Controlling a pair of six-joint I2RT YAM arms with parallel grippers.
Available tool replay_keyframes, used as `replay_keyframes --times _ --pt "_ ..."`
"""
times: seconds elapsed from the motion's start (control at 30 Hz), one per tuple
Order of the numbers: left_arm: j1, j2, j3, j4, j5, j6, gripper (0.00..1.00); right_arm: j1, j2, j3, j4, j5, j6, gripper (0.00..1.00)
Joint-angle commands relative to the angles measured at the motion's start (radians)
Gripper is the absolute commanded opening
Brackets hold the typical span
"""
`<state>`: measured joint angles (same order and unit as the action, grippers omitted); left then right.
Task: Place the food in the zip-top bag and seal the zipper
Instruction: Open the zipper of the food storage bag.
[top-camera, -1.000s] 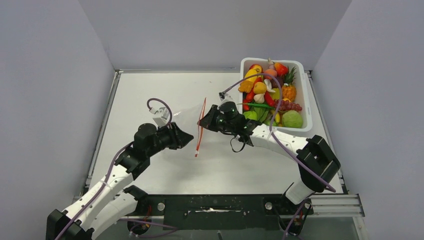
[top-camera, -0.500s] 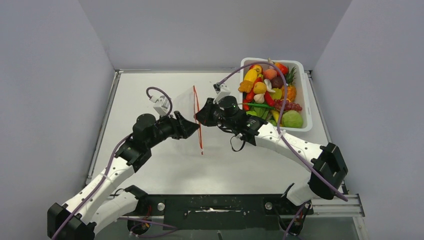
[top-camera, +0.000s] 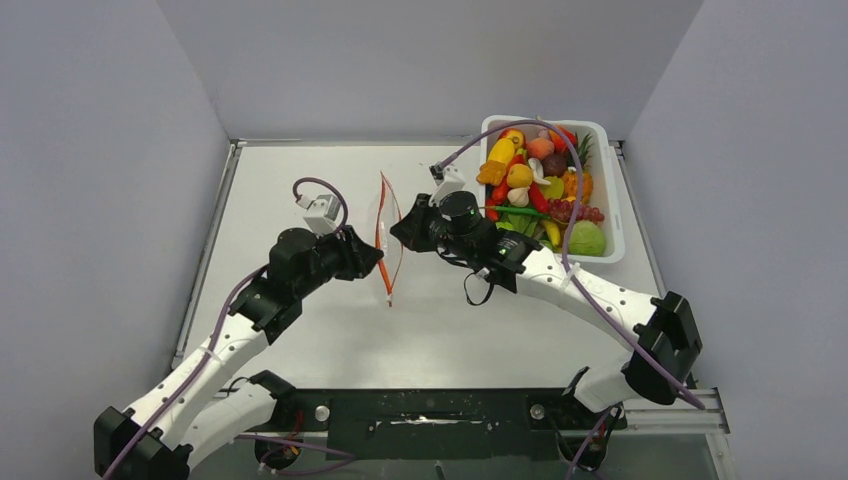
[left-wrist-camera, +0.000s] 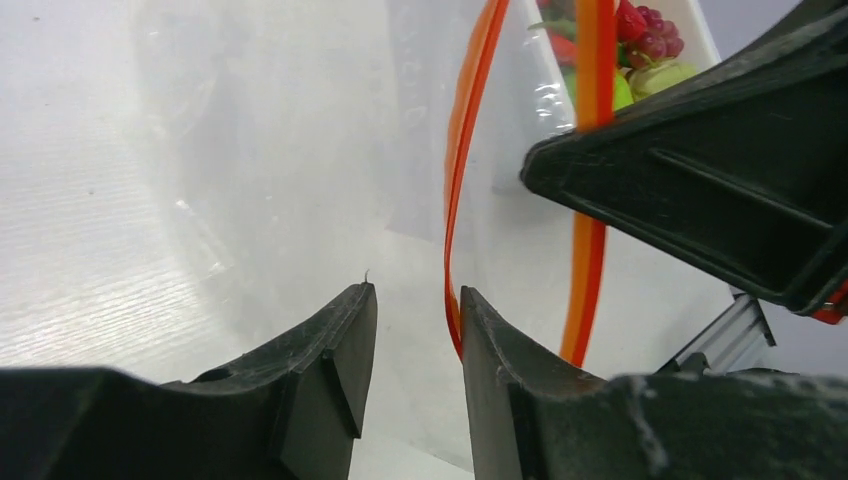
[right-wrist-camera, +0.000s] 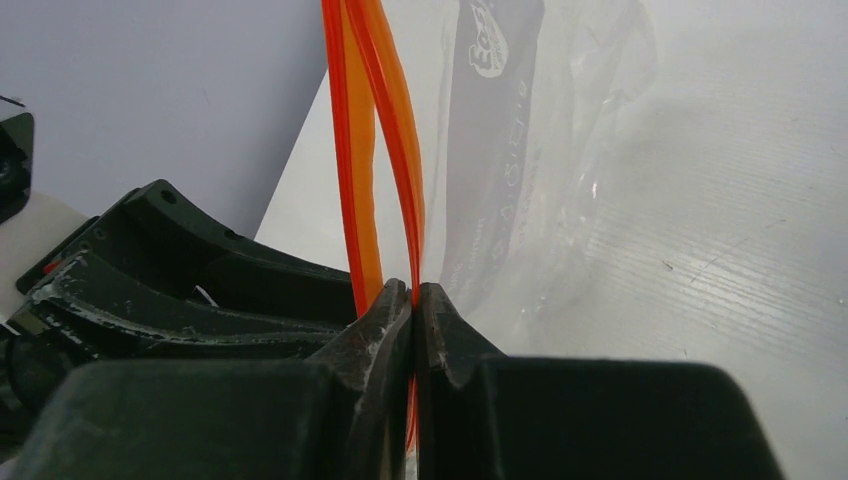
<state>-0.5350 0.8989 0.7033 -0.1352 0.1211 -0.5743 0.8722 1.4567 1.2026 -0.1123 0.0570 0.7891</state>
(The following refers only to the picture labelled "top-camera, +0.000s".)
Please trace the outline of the clear zip top bag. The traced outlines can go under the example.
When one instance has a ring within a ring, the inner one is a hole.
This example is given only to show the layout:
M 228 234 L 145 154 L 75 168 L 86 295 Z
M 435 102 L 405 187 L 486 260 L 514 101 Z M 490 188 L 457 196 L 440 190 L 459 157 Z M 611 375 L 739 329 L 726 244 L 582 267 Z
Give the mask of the clear zip top bag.
M 380 250 L 382 258 L 374 268 L 372 290 L 379 303 L 392 308 L 405 255 L 405 248 L 391 235 L 390 228 L 402 216 L 395 189 L 384 171 L 379 173 L 379 183 L 368 205 L 365 240 Z

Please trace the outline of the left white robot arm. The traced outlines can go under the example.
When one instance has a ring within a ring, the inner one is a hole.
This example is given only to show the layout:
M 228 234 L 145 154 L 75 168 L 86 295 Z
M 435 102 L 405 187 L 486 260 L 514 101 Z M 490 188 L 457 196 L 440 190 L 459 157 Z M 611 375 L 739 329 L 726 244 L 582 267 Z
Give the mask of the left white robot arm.
M 382 259 L 350 226 L 317 236 L 283 231 L 269 261 L 228 295 L 211 335 L 151 391 L 94 423 L 94 468 L 103 479 L 186 479 L 205 458 L 270 420 L 291 385 L 260 373 L 216 400 L 246 363 L 266 350 L 327 282 L 367 277 Z

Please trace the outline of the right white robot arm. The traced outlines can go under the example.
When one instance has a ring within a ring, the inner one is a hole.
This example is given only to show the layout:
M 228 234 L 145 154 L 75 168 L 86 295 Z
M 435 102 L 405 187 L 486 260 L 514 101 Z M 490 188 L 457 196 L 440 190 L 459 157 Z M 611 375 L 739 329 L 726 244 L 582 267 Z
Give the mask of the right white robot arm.
M 556 306 L 625 349 L 608 364 L 574 377 L 562 400 L 572 425 L 588 426 L 603 410 L 637 398 L 705 407 L 684 384 L 703 343 L 681 295 L 669 292 L 659 298 L 607 281 L 531 237 L 497 227 L 468 191 L 453 192 L 439 203 L 418 195 L 390 233 L 411 251 L 437 252 L 493 287 Z

